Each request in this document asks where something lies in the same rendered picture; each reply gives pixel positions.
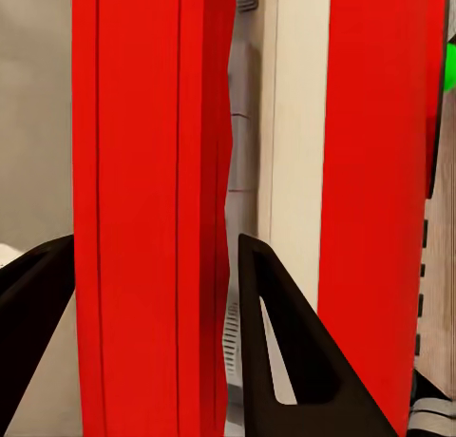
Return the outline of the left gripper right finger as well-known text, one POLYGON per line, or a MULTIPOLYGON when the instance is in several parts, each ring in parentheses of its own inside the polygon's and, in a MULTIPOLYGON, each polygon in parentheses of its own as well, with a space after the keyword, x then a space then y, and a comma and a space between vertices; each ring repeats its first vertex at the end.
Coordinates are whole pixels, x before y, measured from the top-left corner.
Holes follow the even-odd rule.
POLYGON ((398 437, 276 252, 238 235, 245 437, 398 437), (276 400, 264 299, 297 405, 276 400))

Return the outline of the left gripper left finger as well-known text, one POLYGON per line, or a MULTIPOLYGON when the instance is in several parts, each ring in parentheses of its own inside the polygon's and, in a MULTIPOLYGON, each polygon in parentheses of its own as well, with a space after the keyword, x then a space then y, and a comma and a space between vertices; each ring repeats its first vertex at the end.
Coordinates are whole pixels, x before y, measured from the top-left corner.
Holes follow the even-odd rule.
POLYGON ((74 234, 0 268, 0 437, 76 290, 74 234))

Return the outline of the radio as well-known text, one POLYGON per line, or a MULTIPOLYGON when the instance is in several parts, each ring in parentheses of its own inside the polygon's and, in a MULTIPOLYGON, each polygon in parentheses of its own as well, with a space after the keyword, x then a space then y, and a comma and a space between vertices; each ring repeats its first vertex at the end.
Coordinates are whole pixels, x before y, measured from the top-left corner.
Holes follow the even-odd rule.
MULTIPOLYGON (((245 437, 239 234, 407 437, 449 6, 72 0, 84 437, 245 437)), ((297 405, 260 304, 275 399, 297 405)))

